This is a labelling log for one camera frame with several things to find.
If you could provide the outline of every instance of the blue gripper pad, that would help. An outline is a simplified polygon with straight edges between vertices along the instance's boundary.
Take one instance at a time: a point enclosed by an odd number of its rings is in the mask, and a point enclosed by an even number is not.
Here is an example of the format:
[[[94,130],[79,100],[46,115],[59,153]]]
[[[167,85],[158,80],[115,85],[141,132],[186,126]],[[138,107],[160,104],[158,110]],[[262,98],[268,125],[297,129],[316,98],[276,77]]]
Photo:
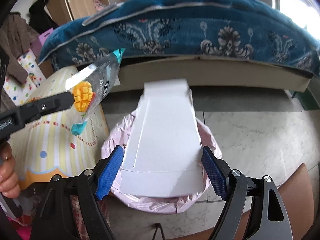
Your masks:
[[[99,200],[102,200],[104,196],[109,194],[111,186],[116,178],[116,175],[120,169],[123,161],[124,151],[122,147],[116,147],[115,152],[109,160],[108,164],[104,168],[98,179],[98,189],[96,196]]]
[[[226,201],[228,197],[226,178],[223,176],[212,156],[210,156],[210,154],[213,153],[211,151],[210,153],[207,152],[204,147],[202,149],[203,155],[201,157],[201,162],[210,179],[212,187],[215,193],[220,196],[222,200]]]

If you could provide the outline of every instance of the floral patterned blanket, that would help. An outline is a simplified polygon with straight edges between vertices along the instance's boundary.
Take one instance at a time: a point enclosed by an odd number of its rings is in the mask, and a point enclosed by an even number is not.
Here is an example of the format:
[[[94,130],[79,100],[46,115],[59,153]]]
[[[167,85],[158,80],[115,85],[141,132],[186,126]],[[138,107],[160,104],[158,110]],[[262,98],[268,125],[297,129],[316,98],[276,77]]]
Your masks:
[[[55,69],[93,62],[118,48],[124,58],[212,55],[305,70],[319,77],[320,42],[258,0],[128,0],[99,17],[54,31],[40,60]]]

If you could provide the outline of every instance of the human hand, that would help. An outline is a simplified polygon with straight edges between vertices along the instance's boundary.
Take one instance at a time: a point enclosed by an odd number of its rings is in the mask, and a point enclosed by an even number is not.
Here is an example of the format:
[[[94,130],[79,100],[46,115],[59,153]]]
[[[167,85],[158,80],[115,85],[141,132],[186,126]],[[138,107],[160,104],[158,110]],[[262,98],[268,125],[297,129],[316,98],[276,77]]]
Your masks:
[[[0,192],[5,197],[17,198],[20,194],[20,187],[18,185],[18,176],[14,171],[16,160],[12,156],[9,143],[4,142],[0,145],[0,155],[4,160],[0,166]]]

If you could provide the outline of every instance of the pink trash bag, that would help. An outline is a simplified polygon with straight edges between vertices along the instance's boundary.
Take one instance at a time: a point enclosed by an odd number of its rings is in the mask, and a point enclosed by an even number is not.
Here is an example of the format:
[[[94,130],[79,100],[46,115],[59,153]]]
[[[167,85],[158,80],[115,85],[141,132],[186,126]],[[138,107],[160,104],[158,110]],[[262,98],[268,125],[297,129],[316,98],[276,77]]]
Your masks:
[[[108,158],[116,145],[120,145],[122,148],[125,148],[131,133],[132,124],[135,119],[135,113],[136,111],[133,111],[131,114],[125,116],[122,121],[117,123],[113,130],[110,132],[108,139],[104,142],[101,148],[102,159]],[[214,153],[214,156],[218,159],[221,159],[221,150],[217,142],[215,141],[209,127],[207,127],[197,118],[196,121],[202,146],[209,146],[209,148]],[[210,186],[210,180],[204,169],[203,182],[203,191],[188,196],[175,198],[136,197],[133,195],[120,193],[119,189],[121,176],[120,172],[118,172],[116,179],[111,187],[111,192],[128,207],[150,213],[175,214],[185,212],[189,207],[192,206],[194,202],[196,202],[201,197],[201,195]]]

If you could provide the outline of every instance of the tile floor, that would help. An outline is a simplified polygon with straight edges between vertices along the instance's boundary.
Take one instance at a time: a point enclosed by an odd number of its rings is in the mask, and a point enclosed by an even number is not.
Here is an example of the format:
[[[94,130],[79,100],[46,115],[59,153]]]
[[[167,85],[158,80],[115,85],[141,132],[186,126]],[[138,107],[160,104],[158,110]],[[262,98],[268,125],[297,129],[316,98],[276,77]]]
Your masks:
[[[320,111],[303,111],[285,91],[194,88],[196,117],[211,129],[231,168],[246,176],[270,175],[277,186],[301,164],[309,170],[315,203],[319,202]],[[110,94],[103,102],[112,129],[137,106],[142,91]],[[244,211],[249,210],[248,198]],[[167,239],[215,226],[224,202],[210,187],[186,212],[154,215],[126,207],[108,197],[110,226],[117,239],[152,239],[154,223],[161,223]]]

